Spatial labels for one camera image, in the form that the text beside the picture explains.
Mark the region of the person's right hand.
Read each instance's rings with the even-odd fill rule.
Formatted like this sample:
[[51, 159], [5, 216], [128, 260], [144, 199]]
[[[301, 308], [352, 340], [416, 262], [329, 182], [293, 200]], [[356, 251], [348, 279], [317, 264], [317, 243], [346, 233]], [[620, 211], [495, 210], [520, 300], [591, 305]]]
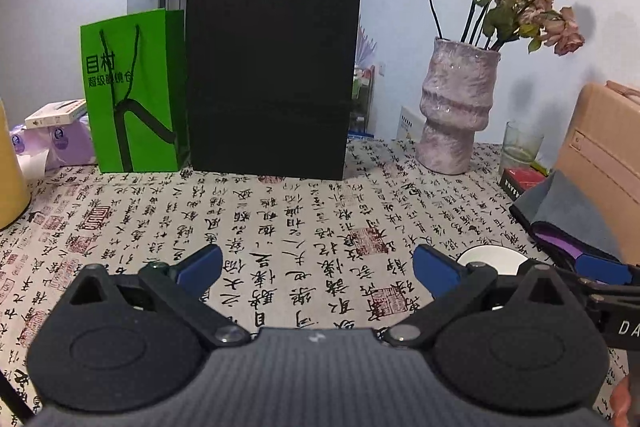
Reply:
[[628, 413], [631, 407], [629, 376], [625, 376], [613, 389], [610, 407], [613, 412], [611, 424], [614, 427], [629, 427]]

